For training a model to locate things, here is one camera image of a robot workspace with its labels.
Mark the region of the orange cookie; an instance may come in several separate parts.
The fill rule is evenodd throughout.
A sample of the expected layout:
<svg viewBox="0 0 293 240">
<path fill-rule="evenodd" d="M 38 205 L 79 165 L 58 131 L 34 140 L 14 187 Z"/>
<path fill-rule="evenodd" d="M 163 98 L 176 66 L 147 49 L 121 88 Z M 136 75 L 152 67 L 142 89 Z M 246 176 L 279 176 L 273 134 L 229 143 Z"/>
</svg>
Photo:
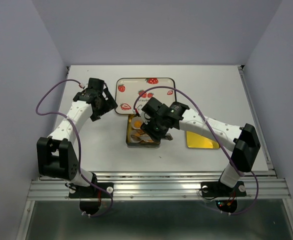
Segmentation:
<svg viewBox="0 0 293 240">
<path fill-rule="evenodd" d="M 151 138 L 147 138 L 147 139 L 145 139 L 145 141 L 146 141 L 147 143 L 153 143 L 153 142 L 154 142 Z"/>
<path fill-rule="evenodd" d="M 134 128 L 138 128 L 138 129 L 141 127 L 141 125 L 142 125 L 142 122 L 139 121 L 139 120 L 135 121 L 135 122 L 132 124 L 132 126 L 133 126 Z"/>
</svg>

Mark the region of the black gold cookie tin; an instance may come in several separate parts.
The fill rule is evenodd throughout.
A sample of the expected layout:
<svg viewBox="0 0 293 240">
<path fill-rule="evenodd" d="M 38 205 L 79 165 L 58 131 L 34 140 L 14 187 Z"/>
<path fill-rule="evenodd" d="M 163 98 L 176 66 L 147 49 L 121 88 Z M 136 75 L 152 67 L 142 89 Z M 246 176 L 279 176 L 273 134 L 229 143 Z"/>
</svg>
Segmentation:
<svg viewBox="0 0 293 240">
<path fill-rule="evenodd" d="M 160 142 L 155 142 L 146 134 L 141 126 L 143 124 L 141 117 L 129 114 L 126 127 L 126 144 L 129 148 L 159 148 Z"/>
</svg>

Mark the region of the gold tin lid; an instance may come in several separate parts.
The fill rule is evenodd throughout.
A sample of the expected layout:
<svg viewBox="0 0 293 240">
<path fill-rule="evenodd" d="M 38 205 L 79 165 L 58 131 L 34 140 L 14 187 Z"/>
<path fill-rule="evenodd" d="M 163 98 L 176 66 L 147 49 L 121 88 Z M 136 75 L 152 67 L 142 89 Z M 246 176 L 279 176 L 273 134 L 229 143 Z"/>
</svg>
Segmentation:
<svg viewBox="0 0 293 240">
<path fill-rule="evenodd" d="M 186 145 L 191 149 L 219 149 L 220 145 L 209 138 L 196 134 L 194 132 L 187 131 L 186 133 Z"/>
</svg>

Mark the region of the steel tongs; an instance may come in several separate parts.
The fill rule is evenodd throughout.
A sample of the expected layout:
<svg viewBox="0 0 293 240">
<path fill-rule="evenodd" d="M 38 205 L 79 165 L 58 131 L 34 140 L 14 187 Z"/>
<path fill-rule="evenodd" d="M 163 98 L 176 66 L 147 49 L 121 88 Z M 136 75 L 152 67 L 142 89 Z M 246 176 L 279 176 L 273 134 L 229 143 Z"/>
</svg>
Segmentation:
<svg viewBox="0 0 293 240">
<path fill-rule="evenodd" d="M 143 135 L 141 135 L 141 139 L 143 140 L 143 142 L 146 142 L 145 139 L 151 139 L 151 137 L 148 136 L 147 134 L 143 134 Z M 171 134 L 167 134 L 164 138 L 162 138 L 162 140 L 172 141 L 173 137 L 171 136 Z"/>
</svg>

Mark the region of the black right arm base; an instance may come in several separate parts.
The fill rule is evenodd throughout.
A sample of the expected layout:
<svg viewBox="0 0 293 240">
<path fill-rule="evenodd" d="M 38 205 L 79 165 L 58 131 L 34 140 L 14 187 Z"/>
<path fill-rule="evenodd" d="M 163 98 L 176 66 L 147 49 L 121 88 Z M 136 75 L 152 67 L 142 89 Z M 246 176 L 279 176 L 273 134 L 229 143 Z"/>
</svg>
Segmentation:
<svg viewBox="0 0 293 240">
<path fill-rule="evenodd" d="M 220 181 L 203 181 L 200 184 L 199 195 L 205 199 L 226 197 L 246 197 L 247 192 L 243 181 L 238 181 L 234 187 L 226 186 Z"/>
</svg>

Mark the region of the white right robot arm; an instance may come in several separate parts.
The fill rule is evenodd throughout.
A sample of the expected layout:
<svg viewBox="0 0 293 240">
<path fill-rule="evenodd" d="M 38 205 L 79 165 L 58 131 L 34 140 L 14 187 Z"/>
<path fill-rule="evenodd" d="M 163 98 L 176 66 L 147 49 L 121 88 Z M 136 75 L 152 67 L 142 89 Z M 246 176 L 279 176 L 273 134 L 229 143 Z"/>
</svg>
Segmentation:
<svg viewBox="0 0 293 240">
<path fill-rule="evenodd" d="M 239 179 L 252 170 L 261 148 L 253 125 L 223 123 L 177 101 L 167 106 L 152 97 L 137 108 L 136 113 L 143 119 L 141 129 L 154 142 L 164 139 L 170 129 L 195 133 L 217 142 L 229 161 L 216 183 L 216 189 L 222 195 L 231 193 Z"/>
</svg>

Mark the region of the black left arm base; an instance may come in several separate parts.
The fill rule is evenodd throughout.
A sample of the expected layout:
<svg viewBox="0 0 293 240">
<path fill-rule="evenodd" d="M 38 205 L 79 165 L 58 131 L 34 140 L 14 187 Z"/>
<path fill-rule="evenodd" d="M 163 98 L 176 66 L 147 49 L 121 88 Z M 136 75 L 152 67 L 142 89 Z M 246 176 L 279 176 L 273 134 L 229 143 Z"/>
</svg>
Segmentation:
<svg viewBox="0 0 293 240">
<path fill-rule="evenodd" d="M 97 199 L 98 197 L 104 199 L 110 199 L 111 197 L 108 193 L 104 191 L 100 191 L 93 186 L 77 186 L 73 183 L 65 183 L 64 184 L 69 189 L 68 197 L 70 199 Z"/>
</svg>

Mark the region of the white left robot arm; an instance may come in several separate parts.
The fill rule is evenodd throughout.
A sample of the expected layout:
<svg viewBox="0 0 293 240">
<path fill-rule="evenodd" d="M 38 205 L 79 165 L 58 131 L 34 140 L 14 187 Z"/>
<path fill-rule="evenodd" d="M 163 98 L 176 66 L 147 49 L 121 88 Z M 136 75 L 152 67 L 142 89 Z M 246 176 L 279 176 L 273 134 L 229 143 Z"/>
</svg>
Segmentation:
<svg viewBox="0 0 293 240">
<path fill-rule="evenodd" d="M 95 122 L 118 105 L 102 79 L 90 78 L 87 86 L 80 88 L 67 114 L 58 114 L 63 119 L 56 129 L 38 139 L 38 171 L 42 176 L 79 186 L 86 197 L 93 197 L 98 191 L 97 177 L 81 168 L 82 154 L 75 152 L 74 143 L 81 142 L 79 133 L 87 120 Z"/>
</svg>

